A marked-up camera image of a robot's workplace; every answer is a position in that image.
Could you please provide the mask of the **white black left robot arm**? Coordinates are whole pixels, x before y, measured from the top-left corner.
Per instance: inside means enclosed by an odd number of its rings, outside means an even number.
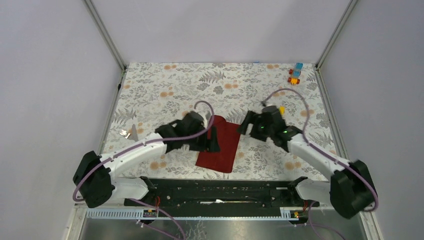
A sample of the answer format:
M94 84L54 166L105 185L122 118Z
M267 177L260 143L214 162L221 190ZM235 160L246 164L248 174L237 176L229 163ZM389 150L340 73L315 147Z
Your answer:
M160 157L188 146L195 152L220 151L215 115L206 111L190 111L183 119L159 126L145 138L112 153L98 155L87 152L72 178L76 189L74 201L97 208L111 200L136 199L148 206L155 200L155 192L141 178L121 177L121 174L144 160Z

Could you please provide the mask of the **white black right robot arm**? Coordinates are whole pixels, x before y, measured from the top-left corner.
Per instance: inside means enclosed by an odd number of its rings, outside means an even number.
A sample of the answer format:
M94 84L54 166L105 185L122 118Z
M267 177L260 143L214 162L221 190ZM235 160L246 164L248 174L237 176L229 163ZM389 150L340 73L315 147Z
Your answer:
M266 106L260 113L249 110L237 132L263 142L271 139L275 146L309 163L327 179L302 176L290 182L286 198L291 205L315 201L332 206L345 219L377 206L377 191L364 162L338 157L308 140L303 130L286 124L276 106Z

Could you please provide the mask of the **dark red cloth napkin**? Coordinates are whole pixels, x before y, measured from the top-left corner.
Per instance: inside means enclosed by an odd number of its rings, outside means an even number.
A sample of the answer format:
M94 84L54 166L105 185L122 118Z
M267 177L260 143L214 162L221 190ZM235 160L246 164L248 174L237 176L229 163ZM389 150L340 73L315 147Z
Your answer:
M221 173L231 173L241 136L237 132L239 125L216 115L212 126L216 128L217 143L220 151L200 152L195 165Z

